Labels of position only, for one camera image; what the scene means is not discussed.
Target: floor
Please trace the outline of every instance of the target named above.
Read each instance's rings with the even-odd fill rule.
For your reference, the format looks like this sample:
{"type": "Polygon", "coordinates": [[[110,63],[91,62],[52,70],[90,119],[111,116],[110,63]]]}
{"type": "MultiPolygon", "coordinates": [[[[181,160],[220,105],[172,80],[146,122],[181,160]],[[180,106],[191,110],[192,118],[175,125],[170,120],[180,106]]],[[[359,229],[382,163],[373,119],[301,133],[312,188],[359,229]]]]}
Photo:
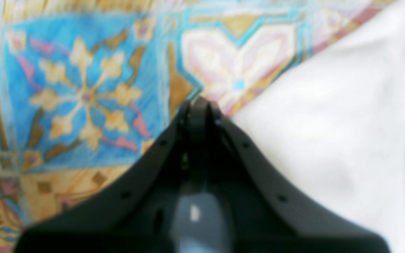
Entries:
{"type": "Polygon", "coordinates": [[[103,189],[179,105],[230,116],[393,0],[0,0],[0,253],[103,189]]]}

